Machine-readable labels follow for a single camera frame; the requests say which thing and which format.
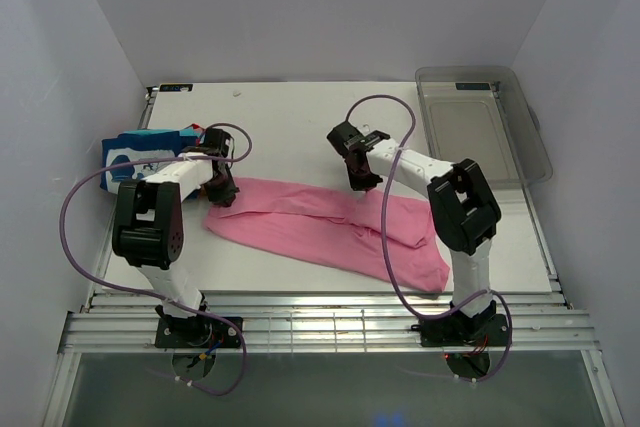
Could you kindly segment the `pink t shirt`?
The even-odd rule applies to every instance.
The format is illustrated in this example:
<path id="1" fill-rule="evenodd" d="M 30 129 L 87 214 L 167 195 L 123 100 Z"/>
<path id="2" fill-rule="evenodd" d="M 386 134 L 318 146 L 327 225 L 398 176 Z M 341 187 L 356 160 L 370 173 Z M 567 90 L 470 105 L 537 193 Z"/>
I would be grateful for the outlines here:
<path id="1" fill-rule="evenodd" d="M 418 291 L 446 287 L 450 268 L 425 200 L 257 178 L 238 185 L 232 206 L 211 207 L 203 222 L 225 240 Z"/>

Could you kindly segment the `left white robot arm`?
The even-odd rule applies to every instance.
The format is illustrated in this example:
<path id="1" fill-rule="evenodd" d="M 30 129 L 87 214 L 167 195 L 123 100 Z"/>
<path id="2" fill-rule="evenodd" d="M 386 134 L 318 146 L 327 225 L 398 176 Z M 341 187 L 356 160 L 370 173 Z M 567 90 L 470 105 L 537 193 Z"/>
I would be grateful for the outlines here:
<path id="1" fill-rule="evenodd" d="M 112 249 L 135 267 L 162 296 L 156 312 L 168 329 L 190 346 L 205 344 L 212 334 L 203 293 L 177 264 L 185 242 L 182 203 L 203 190 L 216 207 L 229 207 L 236 199 L 231 166 L 234 140 L 223 129 L 210 127 L 204 140 L 186 148 L 172 162 L 141 180 L 120 184 Z"/>

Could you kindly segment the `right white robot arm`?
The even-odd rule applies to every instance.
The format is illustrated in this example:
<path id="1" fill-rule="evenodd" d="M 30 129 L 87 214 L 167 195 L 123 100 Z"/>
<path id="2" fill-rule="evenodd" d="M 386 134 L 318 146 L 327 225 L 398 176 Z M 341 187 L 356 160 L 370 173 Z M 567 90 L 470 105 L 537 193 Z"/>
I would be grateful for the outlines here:
<path id="1" fill-rule="evenodd" d="M 454 290 L 450 310 L 419 314 L 419 328 L 429 339 L 476 343 L 496 316 L 489 254 L 502 217 L 480 166 L 470 159 L 452 163 L 428 157 L 384 132 L 364 134 L 348 121 L 334 127 L 327 140 L 344 160 L 354 191 L 397 181 L 426 198 L 435 232 L 450 251 Z"/>

